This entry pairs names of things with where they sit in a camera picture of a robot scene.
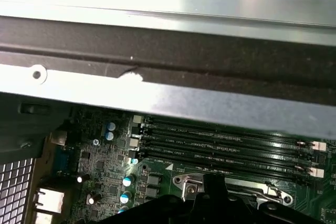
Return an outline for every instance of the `ventilation grille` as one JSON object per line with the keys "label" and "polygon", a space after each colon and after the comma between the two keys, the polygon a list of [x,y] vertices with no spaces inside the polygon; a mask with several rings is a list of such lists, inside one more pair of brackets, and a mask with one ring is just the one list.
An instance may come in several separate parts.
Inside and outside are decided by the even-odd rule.
{"label": "ventilation grille", "polygon": [[0,223],[17,224],[24,220],[33,159],[0,165]]}

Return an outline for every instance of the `motherboard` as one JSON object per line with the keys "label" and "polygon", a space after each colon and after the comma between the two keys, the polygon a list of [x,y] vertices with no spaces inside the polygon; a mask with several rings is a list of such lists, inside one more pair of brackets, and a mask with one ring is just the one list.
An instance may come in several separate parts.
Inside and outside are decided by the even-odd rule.
{"label": "motherboard", "polygon": [[335,152],[332,140],[83,107],[53,172],[76,184],[69,224],[166,194],[193,200],[205,173],[224,174],[251,207],[274,201],[336,223]]}

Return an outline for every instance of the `green circuit board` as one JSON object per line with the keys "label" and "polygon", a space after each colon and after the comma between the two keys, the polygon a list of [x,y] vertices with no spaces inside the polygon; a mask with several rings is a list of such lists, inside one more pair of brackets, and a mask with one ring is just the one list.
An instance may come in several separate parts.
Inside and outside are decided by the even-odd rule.
{"label": "green circuit board", "polygon": [[[145,157],[132,159],[129,157],[130,139],[133,136],[132,129],[139,125],[133,122],[132,113],[103,110],[95,108],[83,108],[77,115],[75,136],[69,135],[65,146],[59,146],[59,155],[55,157],[55,163],[60,164],[62,155],[72,155],[71,164],[55,168],[55,173],[60,176],[75,176],[76,172],[88,173],[91,179],[78,187],[79,198],[75,200],[68,223],[74,223],[78,219],[101,220],[115,215],[127,206],[128,208],[143,204],[148,197],[159,197],[165,194],[174,194],[181,197],[182,191],[173,181],[173,178],[181,174],[222,172],[222,170],[208,169],[178,161],[170,161],[166,158]],[[113,139],[107,140],[107,125],[113,122],[116,129],[113,130]],[[213,125],[198,122],[187,122],[188,127],[196,129]],[[240,171],[224,172],[226,177],[241,179],[258,183],[272,183],[280,190],[293,197],[290,207],[303,212],[306,215],[324,221],[336,223],[336,143],[332,140],[310,140],[326,143],[325,151],[313,151],[312,162],[324,171],[323,178],[313,178],[306,185],[301,185],[289,179],[281,179],[276,176],[261,176]],[[134,182],[125,188],[122,180],[126,175],[132,175]],[[159,178],[155,184],[155,191],[147,191],[149,177]],[[120,202],[123,192],[129,191],[131,198],[127,204]],[[88,194],[99,193],[102,199],[96,204],[87,203]]]}

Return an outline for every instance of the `capacitor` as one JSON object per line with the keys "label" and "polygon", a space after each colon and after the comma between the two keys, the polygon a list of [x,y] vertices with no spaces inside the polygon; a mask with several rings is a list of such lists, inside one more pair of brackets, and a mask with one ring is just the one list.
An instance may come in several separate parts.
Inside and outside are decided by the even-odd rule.
{"label": "capacitor", "polygon": [[114,131],[114,130],[116,129],[116,125],[115,125],[115,123],[113,123],[113,122],[108,123],[108,124],[107,124],[107,129],[108,129],[109,131]]}
{"label": "capacitor", "polygon": [[132,164],[132,165],[137,165],[138,162],[139,162],[139,160],[138,160],[137,158],[132,158],[132,159],[131,159],[131,164]]}
{"label": "capacitor", "polygon": [[120,195],[120,202],[122,204],[127,204],[128,201],[132,198],[132,194],[130,191],[124,191],[122,195]]}
{"label": "capacitor", "polygon": [[77,176],[77,182],[78,183],[84,183],[86,181],[90,180],[90,174],[79,174]]}
{"label": "capacitor", "polygon": [[118,211],[118,213],[120,214],[121,212],[125,212],[128,209],[129,209],[128,206],[123,206],[122,208],[120,208],[120,210]]}
{"label": "capacitor", "polygon": [[91,197],[89,198],[89,204],[93,205],[93,204],[97,203],[98,201],[100,201],[101,199],[102,199],[101,194],[91,195]]}
{"label": "capacitor", "polygon": [[108,132],[105,135],[106,140],[111,141],[114,138],[114,134],[112,132]]}
{"label": "capacitor", "polygon": [[125,187],[128,187],[130,185],[133,184],[133,182],[135,181],[135,178],[132,174],[130,175],[127,175],[123,180],[122,180],[122,184],[125,186]]}
{"label": "capacitor", "polygon": [[84,219],[79,219],[75,222],[75,224],[85,224],[85,220]]}

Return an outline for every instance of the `electrolytic capacitor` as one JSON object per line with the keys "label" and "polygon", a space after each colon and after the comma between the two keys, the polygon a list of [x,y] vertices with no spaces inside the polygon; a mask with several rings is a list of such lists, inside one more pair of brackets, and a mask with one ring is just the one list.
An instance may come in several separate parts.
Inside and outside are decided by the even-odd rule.
{"label": "electrolytic capacitor", "polygon": [[93,205],[93,204],[97,203],[98,201],[100,201],[101,199],[102,199],[101,194],[91,195],[91,197],[89,198],[89,204]]}
{"label": "electrolytic capacitor", "polygon": [[109,131],[114,131],[114,130],[116,129],[116,125],[115,125],[115,123],[113,123],[113,122],[108,123],[108,124],[107,124],[107,129],[108,129]]}
{"label": "electrolytic capacitor", "polygon": [[84,183],[85,181],[90,180],[90,174],[79,174],[77,176],[77,182],[78,183]]}
{"label": "electrolytic capacitor", "polygon": [[127,204],[128,201],[132,198],[132,194],[130,191],[124,191],[122,195],[120,195],[120,202],[122,204]]}
{"label": "electrolytic capacitor", "polygon": [[108,132],[105,134],[105,138],[106,140],[111,141],[114,139],[114,134],[112,132]]}
{"label": "electrolytic capacitor", "polygon": [[128,186],[132,185],[134,181],[135,181],[134,176],[132,174],[129,174],[122,180],[122,184],[125,187],[128,187]]}
{"label": "electrolytic capacitor", "polygon": [[122,208],[120,208],[120,210],[118,211],[118,213],[120,214],[121,212],[125,212],[128,209],[129,209],[128,206],[123,206]]}

